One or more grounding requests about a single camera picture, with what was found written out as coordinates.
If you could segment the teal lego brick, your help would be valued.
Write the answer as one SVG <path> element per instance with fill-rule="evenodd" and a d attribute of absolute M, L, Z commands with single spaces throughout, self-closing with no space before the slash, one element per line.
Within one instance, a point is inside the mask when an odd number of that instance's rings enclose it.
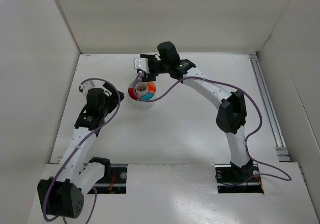
<path fill-rule="evenodd" d="M 149 93 L 149 94 L 147 94 L 147 95 L 145 95 L 145 96 L 141 96 L 140 97 L 140 100 L 142 100 L 142 101 L 149 101 L 150 99 L 152 99 L 153 97 L 154 97 L 154 93 L 153 92 L 151 92 L 151 93 Z"/>

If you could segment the orange round lego piece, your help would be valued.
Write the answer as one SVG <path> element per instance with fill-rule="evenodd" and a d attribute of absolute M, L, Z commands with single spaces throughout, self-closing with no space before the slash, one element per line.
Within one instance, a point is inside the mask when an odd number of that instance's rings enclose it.
<path fill-rule="evenodd" d="M 147 89 L 150 93 L 156 93 L 157 92 L 157 87 L 154 82 L 148 82 L 147 83 Z"/>

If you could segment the red lego brick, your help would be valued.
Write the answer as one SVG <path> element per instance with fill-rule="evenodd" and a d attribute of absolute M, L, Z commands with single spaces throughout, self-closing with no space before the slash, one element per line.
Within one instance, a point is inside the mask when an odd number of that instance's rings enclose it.
<path fill-rule="evenodd" d="M 128 94 L 129 94 L 130 98 L 133 99 L 134 101 L 138 100 L 136 93 L 135 93 L 135 89 L 133 87 L 130 87 L 128 89 Z"/>

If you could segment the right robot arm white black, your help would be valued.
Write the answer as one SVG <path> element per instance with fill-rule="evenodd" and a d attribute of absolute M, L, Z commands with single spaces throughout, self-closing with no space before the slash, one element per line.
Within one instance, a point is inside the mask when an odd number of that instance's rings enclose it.
<path fill-rule="evenodd" d="M 230 92 L 206 78 L 200 69 L 188 59 L 181 59 L 175 45 L 163 42 L 157 46 L 159 56 L 141 54 L 134 68 L 143 82 L 154 82 L 161 74 L 168 74 L 209 100 L 218 110 L 216 124 L 226 135 L 230 154 L 231 172 L 235 182 L 241 182 L 253 167 L 246 151 L 245 124 L 247 107 L 245 95 L 237 90 Z"/>

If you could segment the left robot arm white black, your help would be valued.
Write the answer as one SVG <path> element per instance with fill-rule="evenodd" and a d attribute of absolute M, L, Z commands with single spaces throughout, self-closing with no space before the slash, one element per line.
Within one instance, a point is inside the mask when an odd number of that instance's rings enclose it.
<path fill-rule="evenodd" d="M 85 195 L 109 172 L 110 162 L 94 158 L 88 164 L 85 159 L 96 142 L 100 131 L 111 122 L 120 109 L 124 94 L 110 82 L 102 79 L 101 88 L 95 87 L 95 79 L 84 80 L 79 91 L 86 96 L 86 104 L 74 125 L 74 133 L 58 170 L 53 177 L 40 180 L 37 191 L 42 215 L 46 222 L 58 218 L 77 219 L 84 208 Z"/>

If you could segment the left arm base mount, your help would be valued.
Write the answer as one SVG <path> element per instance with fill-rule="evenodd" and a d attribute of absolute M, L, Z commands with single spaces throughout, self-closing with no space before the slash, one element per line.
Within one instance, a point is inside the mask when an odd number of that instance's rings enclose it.
<path fill-rule="evenodd" d="M 98 194 L 122 195 L 127 193 L 128 165 L 110 164 L 108 173 L 93 187 Z"/>

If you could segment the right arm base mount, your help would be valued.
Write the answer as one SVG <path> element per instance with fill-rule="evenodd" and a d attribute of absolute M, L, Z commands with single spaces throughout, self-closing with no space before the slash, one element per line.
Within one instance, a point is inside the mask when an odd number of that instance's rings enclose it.
<path fill-rule="evenodd" d="M 264 194 L 260 177 L 254 177 L 259 172 L 258 165 L 244 175 L 236 177 L 230 164 L 215 165 L 215 179 L 219 194 Z"/>

